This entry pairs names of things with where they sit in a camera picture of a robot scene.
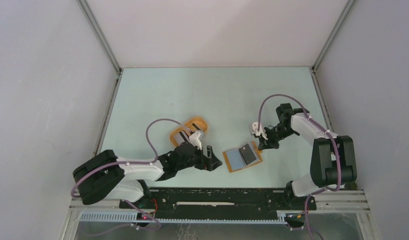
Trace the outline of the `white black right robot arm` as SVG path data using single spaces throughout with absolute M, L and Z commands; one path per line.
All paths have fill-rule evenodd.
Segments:
M 321 190 L 337 190 L 357 179 L 353 139 L 338 135 L 314 121 L 307 109 L 283 103 L 276 108 L 278 124 L 251 125 L 251 134 L 259 139 L 258 149 L 278 149 L 280 141 L 292 135 L 303 137 L 312 147 L 309 172 L 286 184 L 283 202 L 289 209 L 298 208 L 305 196 Z

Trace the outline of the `orange oval plastic tray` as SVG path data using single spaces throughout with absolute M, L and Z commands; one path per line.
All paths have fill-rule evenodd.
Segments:
M 175 147 L 178 147 L 183 142 L 188 142 L 190 135 L 194 132 L 199 131 L 206 134 L 209 128 L 208 123 L 201 116 L 194 116 L 187 120 L 183 125 L 186 128 L 179 126 L 169 135 L 169 140 Z

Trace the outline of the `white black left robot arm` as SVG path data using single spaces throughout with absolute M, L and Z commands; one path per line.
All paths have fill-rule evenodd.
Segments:
M 146 180 L 166 181 L 188 168 L 211 172 L 222 164 L 210 145 L 202 150 L 184 142 L 157 159 L 142 160 L 118 157 L 108 149 L 72 172 L 74 189 L 78 192 L 71 195 L 80 198 L 84 205 L 93 205 L 104 199 L 127 200 L 142 209 L 151 201 Z

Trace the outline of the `black VIP card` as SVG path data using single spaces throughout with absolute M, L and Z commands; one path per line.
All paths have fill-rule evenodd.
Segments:
M 253 141 L 241 146 L 239 148 L 239 153 L 246 166 L 253 165 L 260 161 Z

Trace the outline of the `orange leather card holder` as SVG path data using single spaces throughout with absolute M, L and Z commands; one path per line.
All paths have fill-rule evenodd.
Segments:
M 222 153 L 229 173 L 238 172 L 263 162 L 261 151 L 254 141 Z

